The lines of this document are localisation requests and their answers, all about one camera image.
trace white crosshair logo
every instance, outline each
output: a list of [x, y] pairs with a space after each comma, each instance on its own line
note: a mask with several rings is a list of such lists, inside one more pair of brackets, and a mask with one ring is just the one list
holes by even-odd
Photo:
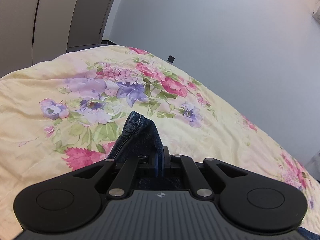
[[157, 196], [160, 197], [160, 198], [163, 198], [163, 197], [165, 197], [165, 194], [163, 192], [160, 192], [160, 193], [157, 194]]

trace circular black disc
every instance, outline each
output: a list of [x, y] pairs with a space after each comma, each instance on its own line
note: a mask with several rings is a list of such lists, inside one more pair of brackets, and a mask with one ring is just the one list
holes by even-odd
[[222, 212], [237, 225], [256, 232], [296, 229], [307, 206], [298, 189], [263, 176], [233, 178], [220, 195]]
[[22, 190], [13, 203], [24, 229], [62, 233], [91, 221], [101, 208], [101, 198], [87, 180], [76, 177], [47, 180]]

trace black square object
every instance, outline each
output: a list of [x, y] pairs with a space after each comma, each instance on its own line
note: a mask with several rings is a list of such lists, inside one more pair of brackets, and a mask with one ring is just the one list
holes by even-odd
[[172, 57], [171, 55], [169, 55], [169, 57], [168, 57], [168, 62], [170, 62], [170, 63], [172, 64], [173, 61], [174, 61], [174, 57]]

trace gray ribbed panel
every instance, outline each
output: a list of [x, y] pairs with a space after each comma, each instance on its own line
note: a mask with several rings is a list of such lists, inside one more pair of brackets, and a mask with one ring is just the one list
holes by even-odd
[[136, 190], [128, 199], [111, 201], [102, 215], [84, 228], [62, 235], [26, 231], [17, 240], [303, 240], [298, 232], [258, 236], [228, 224], [213, 203], [188, 191]]

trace wardrobe door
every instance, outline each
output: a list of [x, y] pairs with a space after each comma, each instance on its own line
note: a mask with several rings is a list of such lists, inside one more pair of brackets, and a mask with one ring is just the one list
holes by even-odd
[[100, 34], [111, 1], [77, 0], [69, 32], [69, 48], [100, 43]]

